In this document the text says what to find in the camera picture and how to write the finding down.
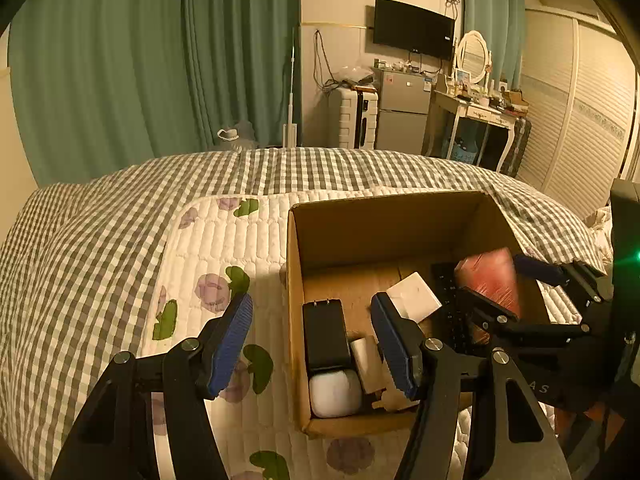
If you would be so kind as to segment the black remote control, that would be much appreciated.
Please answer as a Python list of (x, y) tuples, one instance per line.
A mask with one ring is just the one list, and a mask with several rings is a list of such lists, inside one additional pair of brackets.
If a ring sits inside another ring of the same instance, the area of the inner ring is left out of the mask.
[(435, 295), (442, 304), (432, 315), (433, 334), (455, 352), (469, 354), (472, 336), (465, 310), (458, 305), (452, 262), (434, 263)]

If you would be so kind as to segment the white square box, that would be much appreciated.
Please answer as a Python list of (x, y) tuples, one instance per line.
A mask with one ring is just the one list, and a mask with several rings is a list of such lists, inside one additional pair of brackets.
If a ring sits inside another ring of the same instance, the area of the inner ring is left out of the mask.
[(402, 318), (421, 323), (435, 313), (442, 303), (418, 272), (413, 272), (386, 290)]

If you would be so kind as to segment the black rectangular box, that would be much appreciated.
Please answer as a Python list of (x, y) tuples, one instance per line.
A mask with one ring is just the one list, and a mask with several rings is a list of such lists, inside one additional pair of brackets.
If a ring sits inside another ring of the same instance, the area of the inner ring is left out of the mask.
[(307, 372), (317, 375), (349, 368), (352, 356), (341, 301), (307, 302), (303, 321)]

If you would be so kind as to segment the white rounded speaker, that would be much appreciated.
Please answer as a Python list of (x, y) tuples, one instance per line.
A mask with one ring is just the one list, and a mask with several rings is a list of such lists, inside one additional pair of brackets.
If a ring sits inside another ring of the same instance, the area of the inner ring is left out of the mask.
[(360, 380), (353, 370), (314, 375), (309, 381), (311, 411), (318, 418), (356, 414), (362, 405)]

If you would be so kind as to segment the white bottle red cap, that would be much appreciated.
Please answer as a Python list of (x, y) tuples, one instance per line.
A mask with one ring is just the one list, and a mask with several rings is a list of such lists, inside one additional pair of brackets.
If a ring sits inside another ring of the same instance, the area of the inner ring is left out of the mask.
[(365, 336), (350, 342), (350, 350), (365, 394), (386, 389), (383, 360), (378, 345), (372, 336)]

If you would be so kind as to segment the brown cardboard box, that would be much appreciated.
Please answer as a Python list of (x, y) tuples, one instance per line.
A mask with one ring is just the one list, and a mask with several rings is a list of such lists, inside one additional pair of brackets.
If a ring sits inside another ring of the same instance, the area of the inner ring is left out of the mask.
[(304, 343), (303, 306), (341, 301), (347, 333), (370, 335), (369, 307), (413, 272), (429, 285), (431, 266), (524, 245), (492, 197), (483, 192), (428, 192), (299, 203), (288, 213), (286, 290), (293, 410), (309, 437), (350, 438), (412, 426), (412, 411), (370, 408), (359, 415), (312, 414)]

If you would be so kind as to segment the dark suitcase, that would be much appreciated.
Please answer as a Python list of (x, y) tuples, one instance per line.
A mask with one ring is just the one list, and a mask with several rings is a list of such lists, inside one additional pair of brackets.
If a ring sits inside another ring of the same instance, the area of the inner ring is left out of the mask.
[(506, 155), (500, 172), (509, 177), (515, 178), (520, 169), (530, 132), (532, 122), (528, 118), (518, 118), (514, 126), (514, 140), (509, 153)]

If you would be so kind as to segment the teal waste basket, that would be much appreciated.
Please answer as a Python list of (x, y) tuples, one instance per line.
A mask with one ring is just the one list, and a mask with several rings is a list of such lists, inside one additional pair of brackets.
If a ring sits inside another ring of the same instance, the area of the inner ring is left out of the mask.
[(449, 142), (448, 146), (442, 149), (442, 152), (445, 155), (449, 154), (451, 160), (473, 165), (480, 152), (477, 133), (465, 132), (462, 136), (456, 136), (454, 142)]

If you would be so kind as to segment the white louvered wardrobe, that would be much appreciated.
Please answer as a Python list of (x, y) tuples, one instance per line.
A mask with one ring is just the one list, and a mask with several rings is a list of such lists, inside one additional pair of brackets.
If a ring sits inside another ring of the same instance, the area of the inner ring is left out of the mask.
[(518, 178), (585, 218), (636, 144), (639, 76), (611, 26), (527, 9), (520, 88), (532, 124)]

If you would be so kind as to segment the white floral quilted mat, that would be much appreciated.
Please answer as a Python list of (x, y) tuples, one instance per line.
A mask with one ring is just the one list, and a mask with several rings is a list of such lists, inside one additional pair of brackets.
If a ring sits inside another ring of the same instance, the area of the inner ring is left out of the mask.
[[(286, 290), (288, 213), (299, 203), (428, 192), (454, 191), (379, 187), (208, 196), (178, 212), (168, 231), (141, 352), (152, 356), (168, 351), (223, 315), (235, 295), (250, 295), (252, 324), (229, 385), (206, 403), (230, 478), (393, 477), (410, 427), (325, 438), (309, 437), (296, 426)], [(528, 193), (526, 205), (516, 206), (492, 198), (527, 255), (548, 262), (580, 260), (598, 269), (610, 258), (608, 239), (553, 200)]]

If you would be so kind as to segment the white dressing table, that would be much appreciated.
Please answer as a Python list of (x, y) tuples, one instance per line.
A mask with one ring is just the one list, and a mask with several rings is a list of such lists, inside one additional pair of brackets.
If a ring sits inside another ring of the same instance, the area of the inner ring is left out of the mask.
[(424, 150), (428, 156), (449, 158), (442, 152), (449, 142), (465, 132), (477, 133), (477, 144), (480, 148), (474, 165), (478, 166), (485, 155), (488, 136), (491, 129), (502, 129), (506, 140), (502, 153), (495, 162), (495, 170), (500, 172), (501, 166), (509, 153), (514, 140), (516, 117), (505, 110), (497, 110), (491, 106), (483, 106), (472, 101), (465, 101), (447, 92), (433, 90), (430, 105), (430, 118), (427, 119), (426, 133), (430, 140), (426, 141)]

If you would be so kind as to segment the silver mini fridge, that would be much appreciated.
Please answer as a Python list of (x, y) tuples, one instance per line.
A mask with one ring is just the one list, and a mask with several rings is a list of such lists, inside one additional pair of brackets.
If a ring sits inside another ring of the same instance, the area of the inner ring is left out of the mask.
[(378, 90), (375, 148), (421, 155), (431, 105), (431, 78), (380, 68), (374, 72)]

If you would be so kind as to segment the white oval vanity mirror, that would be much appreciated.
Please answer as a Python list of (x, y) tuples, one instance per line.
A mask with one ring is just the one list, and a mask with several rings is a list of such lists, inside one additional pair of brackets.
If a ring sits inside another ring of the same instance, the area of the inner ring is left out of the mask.
[(470, 84), (480, 84), (485, 80), (490, 64), (490, 51), (484, 36), (478, 30), (466, 32), (456, 47), (454, 74), (466, 73)]

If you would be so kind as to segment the teal curtain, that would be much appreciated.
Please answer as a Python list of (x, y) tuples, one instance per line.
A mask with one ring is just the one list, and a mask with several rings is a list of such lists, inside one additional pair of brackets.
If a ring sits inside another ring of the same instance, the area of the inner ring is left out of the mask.
[(480, 32), (492, 55), (491, 78), (521, 87), (525, 0), (463, 0), (464, 31)]
[(1, 0), (17, 129), (39, 185), (282, 142), (300, 0)]

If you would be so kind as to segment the teal curtain left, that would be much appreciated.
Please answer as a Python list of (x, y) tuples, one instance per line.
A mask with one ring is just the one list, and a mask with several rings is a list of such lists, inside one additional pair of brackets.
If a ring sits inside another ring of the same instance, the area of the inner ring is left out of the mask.
[(300, 0), (1, 0), (17, 129), (39, 185), (282, 142)]

